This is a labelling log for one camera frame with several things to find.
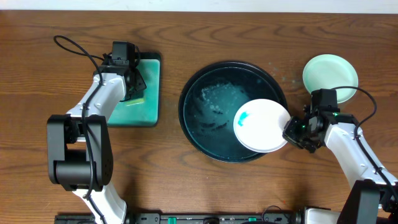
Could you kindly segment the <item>yellow green sponge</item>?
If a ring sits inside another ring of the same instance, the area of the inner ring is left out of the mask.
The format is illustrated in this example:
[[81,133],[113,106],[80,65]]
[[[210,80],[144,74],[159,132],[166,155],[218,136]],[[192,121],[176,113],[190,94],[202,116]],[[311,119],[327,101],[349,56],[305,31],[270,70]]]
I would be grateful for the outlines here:
[[126,106],[131,106],[131,105],[138,105],[143,102],[145,102],[144,97],[134,97],[134,98],[131,98],[130,100],[125,101],[124,104]]

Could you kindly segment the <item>green plate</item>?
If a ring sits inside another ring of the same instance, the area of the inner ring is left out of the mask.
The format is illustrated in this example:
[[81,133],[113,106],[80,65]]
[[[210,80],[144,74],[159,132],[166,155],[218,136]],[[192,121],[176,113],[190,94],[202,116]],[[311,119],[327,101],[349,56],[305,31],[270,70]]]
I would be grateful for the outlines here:
[[332,54],[318,55],[310,59],[304,66],[302,79],[309,93],[321,88],[359,85],[358,74],[352,64]]

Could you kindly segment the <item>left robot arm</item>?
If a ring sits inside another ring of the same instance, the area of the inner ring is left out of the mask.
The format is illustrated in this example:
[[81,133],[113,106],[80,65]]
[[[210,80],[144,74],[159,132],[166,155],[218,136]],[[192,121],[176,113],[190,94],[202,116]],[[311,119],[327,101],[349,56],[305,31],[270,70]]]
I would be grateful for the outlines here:
[[113,153],[108,120],[131,90],[144,85],[139,70],[105,65],[80,102],[47,121],[49,179],[86,203],[96,223],[126,223],[127,203],[111,181]]

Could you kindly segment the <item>white plate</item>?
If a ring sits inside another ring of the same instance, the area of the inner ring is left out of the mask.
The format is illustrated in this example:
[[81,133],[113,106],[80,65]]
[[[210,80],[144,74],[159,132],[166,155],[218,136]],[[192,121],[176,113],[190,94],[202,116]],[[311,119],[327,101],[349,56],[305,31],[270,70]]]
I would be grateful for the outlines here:
[[240,107],[233,120],[238,141],[254,152],[269,153],[287,144],[282,137],[290,114],[281,104],[267,99],[251,100]]

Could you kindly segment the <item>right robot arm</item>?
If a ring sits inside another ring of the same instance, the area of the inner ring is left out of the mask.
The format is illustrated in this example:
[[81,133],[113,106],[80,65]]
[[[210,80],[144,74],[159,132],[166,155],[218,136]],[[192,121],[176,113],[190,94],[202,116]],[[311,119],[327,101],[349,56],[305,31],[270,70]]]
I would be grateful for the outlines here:
[[351,114],[321,112],[280,121],[283,138],[313,153],[324,146],[336,157],[351,192],[340,212],[305,208],[293,223],[397,223],[397,178],[366,142]]

